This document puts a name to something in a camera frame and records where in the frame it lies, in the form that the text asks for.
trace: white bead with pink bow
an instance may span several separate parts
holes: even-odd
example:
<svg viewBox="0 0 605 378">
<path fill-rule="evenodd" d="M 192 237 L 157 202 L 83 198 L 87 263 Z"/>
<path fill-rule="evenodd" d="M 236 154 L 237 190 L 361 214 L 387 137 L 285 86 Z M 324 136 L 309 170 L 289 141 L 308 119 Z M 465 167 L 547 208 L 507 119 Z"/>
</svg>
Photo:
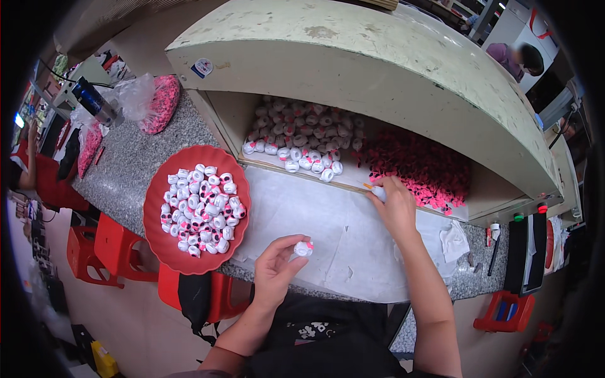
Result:
<svg viewBox="0 0 605 378">
<path fill-rule="evenodd" d="M 197 258 L 204 251 L 227 253 L 235 227 L 246 216 L 233 176 L 198 164 L 193 171 L 181 168 L 168 175 L 168 184 L 160 222 L 164 232 L 178 239 L 178 249 Z"/>
</svg>

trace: black bag strap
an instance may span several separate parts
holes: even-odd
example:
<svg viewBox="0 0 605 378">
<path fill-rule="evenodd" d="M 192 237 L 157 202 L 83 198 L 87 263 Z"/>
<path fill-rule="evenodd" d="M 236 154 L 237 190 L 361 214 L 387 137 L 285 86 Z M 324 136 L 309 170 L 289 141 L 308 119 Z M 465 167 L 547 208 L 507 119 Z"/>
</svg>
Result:
<svg viewBox="0 0 605 378">
<path fill-rule="evenodd" d="M 210 325 L 210 324 L 211 324 L 211 323 L 206 323 L 206 324 L 204 324 L 204 327 L 202 327 L 202 328 L 206 328 L 206 327 L 207 327 L 208 325 Z M 198 333 L 195 333 L 195 332 L 194 332 L 194 333 L 195 333 L 197 336 L 200 336 L 202 340 L 204 340 L 205 342 L 207 342 L 208 344 L 210 344 L 210 346 L 211 346 L 211 347 L 213 347 L 213 346 L 214 346 L 214 344 L 216 344 L 216 343 L 217 343 L 217 338 L 220 336 L 220 333 L 218 333 L 218 325 L 219 325 L 219 324 L 220 324 L 220 321 L 218 321 L 218 322 L 214 323 L 214 331 L 216 332 L 217 337 L 214 337 L 214 336 L 213 336 L 213 335 L 211 335 L 211 334 L 202 334 L 202 332 L 201 332 L 201 331 L 200 331 L 200 332 L 198 332 Z"/>
</svg>

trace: white paper sheet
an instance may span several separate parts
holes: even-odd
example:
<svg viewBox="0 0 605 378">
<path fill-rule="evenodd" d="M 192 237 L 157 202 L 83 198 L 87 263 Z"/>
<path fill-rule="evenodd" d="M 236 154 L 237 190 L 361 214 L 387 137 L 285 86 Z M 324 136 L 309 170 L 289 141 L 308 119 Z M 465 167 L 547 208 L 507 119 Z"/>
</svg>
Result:
<svg viewBox="0 0 605 378">
<path fill-rule="evenodd" d="M 351 149 L 341 150 L 341 163 L 343 165 L 342 174 L 339 176 L 334 176 L 334 179 L 332 181 L 353 187 L 358 187 L 360 189 L 365 190 L 365 187 L 362 183 L 370 183 L 369 166 L 368 164 L 364 164 L 361 166 L 361 168 L 357 168 L 357 158 L 351 156 L 351 151 Z M 284 167 L 284 162 L 281 161 L 277 155 L 267 155 L 261 152 L 253 152 L 245 156 L 246 158 L 251 160 L 262 161 L 263 163 L 271 164 L 280 168 Z M 303 169 L 300 169 L 296 174 L 311 176 L 317 179 L 319 179 L 321 176 L 321 174 L 316 174 L 311 171 L 305 171 Z M 468 206 L 454 207 L 454 205 L 452 205 L 450 202 L 446 202 L 446 204 L 452 210 L 452 214 L 450 215 L 451 218 L 456 218 L 463 222 L 468 222 Z M 427 210 L 443 214 L 441 208 L 433 209 L 433 206 L 429 204 L 424 205 L 424 207 Z"/>
<path fill-rule="evenodd" d="M 250 224 L 234 264 L 252 269 L 271 241 L 303 233 L 311 236 L 315 249 L 293 283 L 366 301 L 409 300 L 401 254 L 365 196 L 252 166 L 246 178 Z M 449 229 L 451 220 L 417 210 L 416 227 L 447 283 L 456 262 L 445 263 L 439 232 Z"/>
</svg>

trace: worker in red apron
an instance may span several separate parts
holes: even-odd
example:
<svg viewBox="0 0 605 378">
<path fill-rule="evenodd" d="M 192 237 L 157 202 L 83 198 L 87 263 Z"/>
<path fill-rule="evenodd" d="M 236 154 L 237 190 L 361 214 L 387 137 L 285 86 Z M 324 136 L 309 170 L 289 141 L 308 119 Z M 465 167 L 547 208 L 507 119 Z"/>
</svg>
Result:
<svg viewBox="0 0 605 378">
<path fill-rule="evenodd" d="M 197 371 L 167 378 L 203 377 L 462 377 L 454 309 L 443 279 L 416 230 L 416 200 L 393 177 L 375 184 L 387 193 L 376 206 L 404 258 L 416 317 L 414 369 L 407 373 L 384 345 L 387 305 L 287 294 L 309 261 L 289 261 L 308 236 L 272 242 L 255 263 L 250 306 L 223 332 Z"/>
<path fill-rule="evenodd" d="M 88 210 L 88 201 L 69 184 L 77 172 L 76 165 L 67 179 L 58 180 L 59 163 L 36 153 L 36 128 L 29 126 L 27 135 L 27 139 L 22 139 L 10 155 L 8 187 L 14 191 L 34 190 L 42 202 L 54 207 Z"/>
</svg>

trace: pink beads in plastic bag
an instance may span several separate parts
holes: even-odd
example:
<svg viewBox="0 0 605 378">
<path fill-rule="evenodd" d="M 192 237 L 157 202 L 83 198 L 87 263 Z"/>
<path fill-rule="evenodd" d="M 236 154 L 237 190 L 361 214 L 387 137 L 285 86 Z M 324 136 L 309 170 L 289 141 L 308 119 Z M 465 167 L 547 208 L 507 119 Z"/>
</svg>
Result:
<svg viewBox="0 0 605 378">
<path fill-rule="evenodd" d="M 77 158 L 77 173 L 80 178 L 84 178 L 84 173 L 86 173 L 90 163 L 93 162 L 94 155 L 101 145 L 102 140 L 103 135 L 99 128 L 99 122 L 95 122 L 88 128 L 84 140 L 84 147 L 80 146 L 80 154 Z"/>
<path fill-rule="evenodd" d="M 154 79 L 154 83 L 155 96 L 151 102 L 149 115 L 139 122 L 141 131 L 152 135 L 164 130 L 180 98 L 180 85 L 176 77 L 158 76 Z"/>
</svg>

